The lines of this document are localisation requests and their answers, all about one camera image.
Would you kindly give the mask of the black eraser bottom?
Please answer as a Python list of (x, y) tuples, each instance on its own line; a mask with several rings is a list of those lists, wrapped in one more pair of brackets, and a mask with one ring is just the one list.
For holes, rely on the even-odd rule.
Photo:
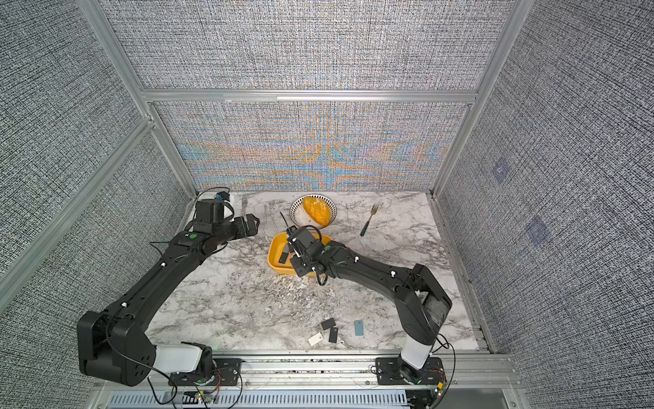
[(330, 328), (330, 333), (329, 333), (329, 342), (331, 344), (336, 344), (338, 341), (338, 333), (339, 333), (339, 328), (338, 327), (332, 327)]

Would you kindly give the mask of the white eraser bottom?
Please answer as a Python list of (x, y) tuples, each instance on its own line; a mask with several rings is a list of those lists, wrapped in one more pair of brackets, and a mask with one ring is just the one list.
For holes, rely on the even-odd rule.
[(316, 333), (308, 339), (308, 343), (311, 347), (321, 343), (324, 340), (322, 333)]

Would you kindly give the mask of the blue eraser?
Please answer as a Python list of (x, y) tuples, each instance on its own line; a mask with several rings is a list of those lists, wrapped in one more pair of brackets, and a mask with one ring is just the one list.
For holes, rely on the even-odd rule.
[(354, 333), (356, 337), (364, 336), (364, 323), (362, 320), (356, 320), (354, 322)]

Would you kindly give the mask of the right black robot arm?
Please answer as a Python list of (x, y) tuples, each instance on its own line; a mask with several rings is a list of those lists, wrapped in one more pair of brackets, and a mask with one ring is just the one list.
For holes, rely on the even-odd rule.
[(320, 286), (329, 279), (345, 279), (391, 300), (406, 334), (400, 362), (415, 372), (426, 366), (452, 308), (450, 297), (429, 268), (422, 264), (401, 268), (360, 255), (335, 240), (325, 244), (322, 233), (308, 225), (288, 225), (286, 238), (297, 276), (314, 274)]

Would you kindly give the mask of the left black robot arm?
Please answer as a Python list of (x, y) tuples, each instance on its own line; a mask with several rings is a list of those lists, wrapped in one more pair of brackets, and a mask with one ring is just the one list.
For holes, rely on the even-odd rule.
[(153, 267), (123, 296), (101, 312), (78, 321), (78, 361), (83, 375), (127, 386), (141, 383), (162, 368), (163, 349), (146, 335), (154, 315), (175, 288), (221, 245), (258, 234), (252, 214), (226, 216), (233, 210), (227, 193), (196, 203), (195, 218), (168, 242)]

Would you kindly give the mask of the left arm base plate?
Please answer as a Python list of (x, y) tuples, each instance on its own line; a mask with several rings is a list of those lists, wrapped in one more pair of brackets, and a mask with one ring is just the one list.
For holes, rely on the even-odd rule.
[(213, 366), (200, 363), (190, 373), (172, 373), (170, 386), (237, 386), (243, 361), (238, 358), (219, 358), (213, 360)]

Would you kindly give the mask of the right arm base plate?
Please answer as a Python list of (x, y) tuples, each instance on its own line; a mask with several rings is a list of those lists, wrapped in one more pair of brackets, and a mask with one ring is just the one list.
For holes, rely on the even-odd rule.
[(435, 385), (442, 388), (447, 382), (446, 371), (441, 359), (427, 358), (419, 370), (398, 358), (377, 357), (371, 366), (379, 385)]

